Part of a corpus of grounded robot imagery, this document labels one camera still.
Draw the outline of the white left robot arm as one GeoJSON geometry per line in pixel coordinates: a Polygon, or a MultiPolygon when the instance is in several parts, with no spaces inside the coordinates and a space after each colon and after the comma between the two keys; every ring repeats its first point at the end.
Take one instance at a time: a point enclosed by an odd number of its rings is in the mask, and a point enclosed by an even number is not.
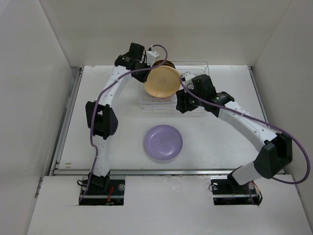
{"type": "Polygon", "coordinates": [[[132,78],[143,83],[151,71],[152,64],[158,55],[148,59],[144,46],[131,43],[129,50],[119,55],[114,62],[111,76],[95,101],[88,101],[85,105],[87,125],[89,128],[89,141],[95,149],[95,157],[88,174],[85,192],[90,189],[98,194],[109,190],[110,167],[104,150],[94,141],[94,137],[107,140],[115,134],[118,119],[113,110],[113,104],[120,96],[125,85],[132,78]]]}

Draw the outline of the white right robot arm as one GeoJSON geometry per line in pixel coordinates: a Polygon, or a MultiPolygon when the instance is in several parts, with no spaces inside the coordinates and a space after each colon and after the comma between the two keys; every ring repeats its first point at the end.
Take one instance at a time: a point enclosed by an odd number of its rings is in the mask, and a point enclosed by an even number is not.
{"type": "Polygon", "coordinates": [[[179,78],[182,89],[176,92],[176,109],[181,113],[203,107],[207,112],[231,125],[257,150],[255,160],[242,165],[227,176],[227,189],[237,193],[244,185],[259,178],[272,179],[292,162],[292,139],[258,123],[227,92],[217,92],[210,76],[179,78]]]}

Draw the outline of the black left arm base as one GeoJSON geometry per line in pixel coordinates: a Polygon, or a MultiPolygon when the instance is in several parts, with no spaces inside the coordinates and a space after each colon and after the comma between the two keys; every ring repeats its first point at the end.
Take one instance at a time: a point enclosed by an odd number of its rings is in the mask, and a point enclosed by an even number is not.
{"type": "Polygon", "coordinates": [[[81,187],[79,206],[123,206],[126,187],[125,177],[92,176],[89,187],[88,179],[78,180],[81,187]]]}

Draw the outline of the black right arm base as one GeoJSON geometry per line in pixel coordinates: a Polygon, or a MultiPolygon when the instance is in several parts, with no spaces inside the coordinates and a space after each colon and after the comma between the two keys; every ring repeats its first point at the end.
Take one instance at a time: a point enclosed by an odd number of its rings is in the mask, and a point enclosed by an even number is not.
{"type": "Polygon", "coordinates": [[[212,192],[215,206],[255,205],[262,203],[263,195],[252,181],[244,185],[230,182],[227,178],[210,179],[208,189],[212,192]]]}

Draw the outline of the yellow patterned plate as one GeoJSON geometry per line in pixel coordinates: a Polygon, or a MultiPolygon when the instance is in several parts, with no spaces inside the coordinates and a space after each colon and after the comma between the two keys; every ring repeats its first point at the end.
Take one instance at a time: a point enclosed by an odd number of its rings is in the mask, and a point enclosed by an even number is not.
{"type": "MultiPolygon", "coordinates": [[[[153,63],[153,67],[154,67],[154,66],[157,66],[157,65],[159,65],[159,64],[161,64],[162,62],[163,62],[163,60],[155,61],[155,62],[153,63]]],[[[168,61],[168,60],[166,60],[162,65],[163,65],[163,66],[171,67],[171,68],[173,68],[173,69],[176,68],[175,65],[174,65],[171,61],[168,61]]]]}

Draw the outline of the tan yellow plate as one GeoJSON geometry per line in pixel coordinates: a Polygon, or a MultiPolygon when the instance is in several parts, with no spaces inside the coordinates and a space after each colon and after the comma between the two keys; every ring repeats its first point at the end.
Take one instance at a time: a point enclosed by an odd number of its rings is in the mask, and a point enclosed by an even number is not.
{"type": "Polygon", "coordinates": [[[180,88],[179,72],[169,66],[160,66],[151,70],[146,82],[145,91],[157,98],[166,98],[174,95],[180,88]]]}

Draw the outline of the lavender purple plate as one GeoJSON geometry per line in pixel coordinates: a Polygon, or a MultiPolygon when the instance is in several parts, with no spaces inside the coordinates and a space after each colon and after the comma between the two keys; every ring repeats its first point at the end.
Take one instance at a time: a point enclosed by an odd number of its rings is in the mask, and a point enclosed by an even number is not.
{"type": "Polygon", "coordinates": [[[171,162],[183,147],[183,137],[179,130],[171,125],[156,125],[145,134],[143,140],[145,152],[155,162],[171,162]]]}

